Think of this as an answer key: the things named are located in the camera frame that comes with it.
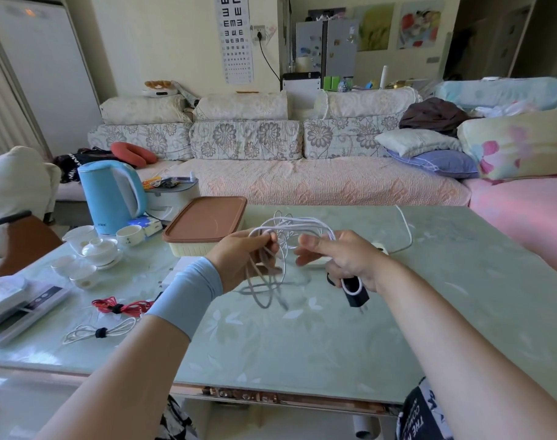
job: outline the blue wristband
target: blue wristband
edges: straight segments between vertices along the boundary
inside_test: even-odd
[[[177,274],[148,315],[177,326],[192,340],[209,304],[222,294],[222,279],[217,269],[209,259],[199,258]]]

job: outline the kettle handle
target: kettle handle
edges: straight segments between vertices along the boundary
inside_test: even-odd
[[[140,177],[137,175],[135,169],[130,167],[130,165],[128,165],[127,163],[122,163],[121,168],[121,173],[128,178],[130,187],[134,192],[134,196],[136,196],[137,210],[136,214],[133,217],[137,218],[138,216],[142,216],[146,212],[146,192],[144,191],[144,186],[142,185]]]

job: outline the bundled red cable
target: bundled red cable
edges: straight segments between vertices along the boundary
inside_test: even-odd
[[[118,304],[115,296],[106,299],[96,299],[91,305],[96,307],[101,313],[121,313],[139,318],[141,314],[146,313],[154,304],[154,301],[136,301],[130,304]]]

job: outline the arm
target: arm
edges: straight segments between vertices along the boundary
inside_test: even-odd
[[[299,243],[298,265],[330,256],[333,279],[358,276],[385,299],[457,439],[557,439],[557,402],[418,274],[353,232]]]
[[[252,252],[264,246],[278,251],[271,242],[275,235],[248,234],[226,237],[207,259],[178,275],[37,440],[153,440],[180,362],[209,303],[244,280]]]

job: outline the tea set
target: tea set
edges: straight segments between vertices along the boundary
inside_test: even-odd
[[[92,288],[97,284],[98,270],[115,266],[123,258],[123,247],[132,247],[144,241],[146,235],[139,225],[119,230],[115,238],[99,235],[92,225],[77,227],[67,232],[62,240],[69,243],[76,255],[55,259],[50,267],[78,288]]]

